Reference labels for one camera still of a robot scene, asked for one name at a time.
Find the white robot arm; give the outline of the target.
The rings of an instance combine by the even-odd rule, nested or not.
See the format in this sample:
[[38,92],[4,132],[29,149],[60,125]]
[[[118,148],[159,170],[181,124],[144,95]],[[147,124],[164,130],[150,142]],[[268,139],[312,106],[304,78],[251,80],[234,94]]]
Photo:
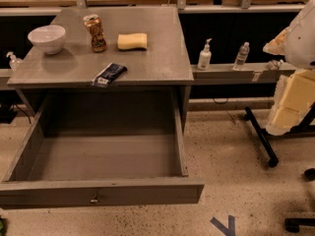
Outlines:
[[315,102],[315,0],[305,7],[263,51],[283,55],[296,68],[289,77],[280,76],[266,130],[281,136],[301,123]]

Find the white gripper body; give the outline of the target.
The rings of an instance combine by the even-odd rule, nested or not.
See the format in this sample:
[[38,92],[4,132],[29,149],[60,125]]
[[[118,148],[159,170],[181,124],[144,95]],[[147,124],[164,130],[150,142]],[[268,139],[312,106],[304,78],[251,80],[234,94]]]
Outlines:
[[274,94],[266,130],[281,136],[300,124],[315,102],[315,72],[299,69],[290,76],[281,75]]

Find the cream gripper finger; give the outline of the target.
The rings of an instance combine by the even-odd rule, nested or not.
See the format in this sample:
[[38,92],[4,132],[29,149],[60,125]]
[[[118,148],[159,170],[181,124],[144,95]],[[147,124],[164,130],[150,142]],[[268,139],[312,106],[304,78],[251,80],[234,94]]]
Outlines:
[[263,51],[272,55],[284,55],[284,44],[287,29],[283,29],[274,39],[266,43]]

